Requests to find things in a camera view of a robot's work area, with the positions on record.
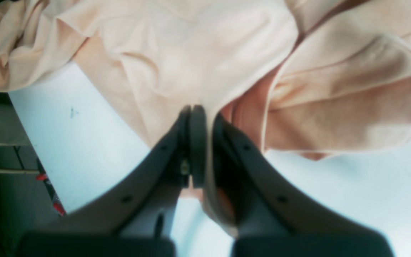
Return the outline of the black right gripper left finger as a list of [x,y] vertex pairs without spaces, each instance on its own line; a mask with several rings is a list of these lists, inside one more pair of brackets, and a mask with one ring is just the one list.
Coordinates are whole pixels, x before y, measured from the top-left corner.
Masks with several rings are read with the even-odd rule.
[[204,187],[206,113],[184,107],[147,157],[107,193],[27,233],[18,257],[175,257],[170,239],[178,197]]

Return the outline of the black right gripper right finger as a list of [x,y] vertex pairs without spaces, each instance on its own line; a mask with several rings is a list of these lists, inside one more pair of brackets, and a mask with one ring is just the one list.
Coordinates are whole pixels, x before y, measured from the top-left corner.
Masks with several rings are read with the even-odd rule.
[[238,230],[233,257],[394,255],[382,234],[292,185],[222,115],[213,123],[213,169]]

